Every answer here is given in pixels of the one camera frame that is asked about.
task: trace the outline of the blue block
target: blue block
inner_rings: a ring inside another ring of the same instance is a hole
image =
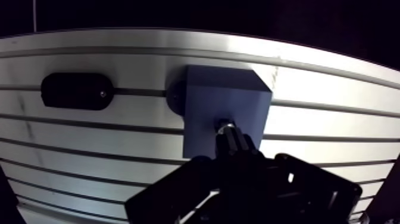
[[[252,70],[188,66],[183,156],[215,158],[215,124],[230,119],[257,148],[272,92]]]

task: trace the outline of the black oval object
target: black oval object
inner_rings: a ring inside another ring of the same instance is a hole
[[[113,100],[109,78],[97,73],[53,73],[44,78],[42,100],[47,107],[103,110]]]

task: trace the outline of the screw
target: screw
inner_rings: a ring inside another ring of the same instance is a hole
[[[209,221],[209,219],[210,219],[210,217],[208,217],[208,215],[202,215],[202,216],[200,216],[200,220],[201,221]]]

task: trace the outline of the dark background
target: dark background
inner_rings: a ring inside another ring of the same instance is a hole
[[[35,7],[33,1],[1,1],[0,36],[96,27],[210,30],[313,46],[400,70],[396,1],[35,0]]]

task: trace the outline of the mounting hole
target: mounting hole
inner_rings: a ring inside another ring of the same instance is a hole
[[[287,181],[288,181],[289,183],[292,183],[294,177],[295,177],[295,175],[294,175],[293,173],[289,173],[289,176],[287,177]]]

